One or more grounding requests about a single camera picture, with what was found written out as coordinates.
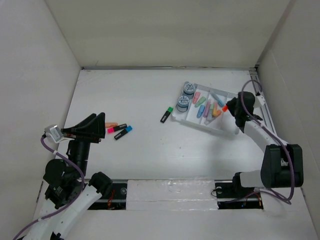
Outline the pink cap black highlighter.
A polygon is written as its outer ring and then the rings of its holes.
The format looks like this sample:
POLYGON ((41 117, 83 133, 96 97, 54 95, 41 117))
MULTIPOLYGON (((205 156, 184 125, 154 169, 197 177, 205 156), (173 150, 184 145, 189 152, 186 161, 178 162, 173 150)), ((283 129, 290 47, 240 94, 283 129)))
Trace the pink cap black highlighter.
POLYGON ((110 127, 110 128, 107 129, 107 133, 111 134, 111 133, 123 130, 125 128, 127 128, 127 124, 121 124, 121 125, 113 126, 113 127, 110 127))

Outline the blue cap clear marker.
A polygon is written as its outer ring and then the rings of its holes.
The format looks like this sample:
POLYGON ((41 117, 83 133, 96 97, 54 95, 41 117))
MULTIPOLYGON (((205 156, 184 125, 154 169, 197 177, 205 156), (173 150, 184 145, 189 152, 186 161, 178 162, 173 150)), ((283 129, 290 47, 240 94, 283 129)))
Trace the blue cap clear marker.
POLYGON ((224 102, 219 98, 218 95, 216 95, 214 92, 211 93, 212 97, 217 101, 218 105, 220 107, 224 106, 224 102))

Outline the yellow cap translucent marker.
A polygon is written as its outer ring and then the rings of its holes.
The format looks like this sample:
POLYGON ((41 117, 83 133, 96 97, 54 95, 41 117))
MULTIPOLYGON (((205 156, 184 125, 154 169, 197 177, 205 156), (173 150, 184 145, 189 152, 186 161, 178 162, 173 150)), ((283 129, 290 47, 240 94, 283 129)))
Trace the yellow cap translucent marker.
POLYGON ((220 109, 218 109, 218 102, 215 101, 213 103, 213 110, 212 110, 212 117, 213 118, 217 118, 222 114, 222 111, 220 109))

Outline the green cap clear marker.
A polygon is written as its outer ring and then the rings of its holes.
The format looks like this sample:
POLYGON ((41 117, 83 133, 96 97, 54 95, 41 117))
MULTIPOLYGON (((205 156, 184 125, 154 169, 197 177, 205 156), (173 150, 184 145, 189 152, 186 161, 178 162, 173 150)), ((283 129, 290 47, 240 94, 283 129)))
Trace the green cap clear marker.
POLYGON ((208 111, 208 115, 207 115, 207 118, 211 118, 211 116, 213 116, 213 111, 214 111, 215 107, 214 107, 214 104, 212 103, 209 107, 209 111, 208 111))

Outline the purple translucent marker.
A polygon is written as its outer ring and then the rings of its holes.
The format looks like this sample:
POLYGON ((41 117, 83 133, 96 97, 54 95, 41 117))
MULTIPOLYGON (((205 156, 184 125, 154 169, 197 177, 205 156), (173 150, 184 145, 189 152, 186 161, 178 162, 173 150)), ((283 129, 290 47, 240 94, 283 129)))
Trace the purple translucent marker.
POLYGON ((206 118, 206 119, 208 118, 208 115, 210 114, 211 105, 212 105, 212 100, 209 99, 207 101, 207 104, 206 104, 206 107, 205 107, 205 110, 204 110, 204 113, 203 113, 203 117, 206 118))

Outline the blue cap black highlighter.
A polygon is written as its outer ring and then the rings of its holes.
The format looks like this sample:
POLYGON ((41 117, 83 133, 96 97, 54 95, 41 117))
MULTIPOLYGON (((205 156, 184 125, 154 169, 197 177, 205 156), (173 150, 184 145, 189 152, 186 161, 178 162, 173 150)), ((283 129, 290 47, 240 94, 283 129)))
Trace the blue cap black highlighter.
POLYGON ((127 126, 125 129, 123 129, 120 133, 118 133, 117 135, 114 136, 114 139, 117 141, 120 138, 122 138, 123 136, 125 136, 126 134, 128 134, 133 128, 129 125, 127 126))

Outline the green eraser case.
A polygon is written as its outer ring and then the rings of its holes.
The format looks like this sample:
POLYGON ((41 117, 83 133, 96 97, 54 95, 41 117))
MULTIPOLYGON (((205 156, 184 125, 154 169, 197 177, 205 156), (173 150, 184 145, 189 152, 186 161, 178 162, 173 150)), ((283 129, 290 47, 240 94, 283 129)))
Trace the green eraser case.
POLYGON ((200 105, 202 105, 207 100, 206 97, 202 96, 194 105, 196 108, 198 108, 200 105))

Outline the blue eraser case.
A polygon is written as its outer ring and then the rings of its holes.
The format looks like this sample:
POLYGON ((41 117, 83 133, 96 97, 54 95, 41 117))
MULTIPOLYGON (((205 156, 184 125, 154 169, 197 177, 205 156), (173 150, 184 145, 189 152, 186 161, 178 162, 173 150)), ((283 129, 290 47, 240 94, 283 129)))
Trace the blue eraser case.
POLYGON ((202 115, 203 115, 203 113, 204 113, 204 111, 205 111, 205 108, 206 108, 206 107, 205 107, 203 104, 199 106, 198 112, 197 112, 197 115, 196 115, 196 117, 197 117, 198 119, 200 119, 200 118, 202 117, 202 115))

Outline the blue patterned tape roll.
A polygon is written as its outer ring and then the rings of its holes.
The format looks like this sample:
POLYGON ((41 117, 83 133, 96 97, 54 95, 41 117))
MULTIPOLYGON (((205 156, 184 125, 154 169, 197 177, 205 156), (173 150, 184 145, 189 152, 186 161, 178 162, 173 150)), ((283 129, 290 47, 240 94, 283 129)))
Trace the blue patterned tape roll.
POLYGON ((187 82, 183 86, 183 94, 185 96, 192 96, 196 91, 196 86, 194 83, 187 82))

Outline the green cap black highlighter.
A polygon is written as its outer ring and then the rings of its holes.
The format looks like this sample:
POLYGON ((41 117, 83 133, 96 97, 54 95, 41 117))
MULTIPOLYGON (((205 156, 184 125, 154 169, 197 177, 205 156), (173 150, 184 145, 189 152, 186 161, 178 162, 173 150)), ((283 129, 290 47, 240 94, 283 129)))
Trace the green cap black highlighter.
POLYGON ((169 107, 163 114, 162 118, 160 119, 160 122, 165 123, 168 117, 171 115, 172 111, 173 111, 173 108, 169 107))

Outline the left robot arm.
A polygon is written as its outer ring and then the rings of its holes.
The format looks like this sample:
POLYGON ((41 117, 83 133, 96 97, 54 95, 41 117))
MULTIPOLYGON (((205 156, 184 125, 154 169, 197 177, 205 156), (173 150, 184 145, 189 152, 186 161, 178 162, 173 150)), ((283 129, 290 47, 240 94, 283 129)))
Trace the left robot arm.
POLYGON ((91 144, 105 138, 105 113, 92 113, 69 128, 45 128, 41 144, 55 158, 45 167, 48 184, 40 217, 29 226, 25 240, 64 240, 76 221, 98 199, 107 198, 113 181, 103 172, 85 183, 91 144))

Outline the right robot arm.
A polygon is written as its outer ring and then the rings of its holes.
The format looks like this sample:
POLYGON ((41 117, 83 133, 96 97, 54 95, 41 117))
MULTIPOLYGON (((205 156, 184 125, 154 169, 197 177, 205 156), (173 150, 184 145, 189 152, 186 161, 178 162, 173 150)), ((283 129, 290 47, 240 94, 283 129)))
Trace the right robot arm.
POLYGON ((289 202, 295 188, 304 183, 303 150, 298 144, 290 144, 271 132, 262 118, 254 114, 254 108, 265 103, 260 93, 241 91, 223 107, 235 118, 236 126, 250 137, 263 151, 259 170, 237 172, 232 178, 231 191, 243 197, 254 190, 268 190, 278 199, 289 202))

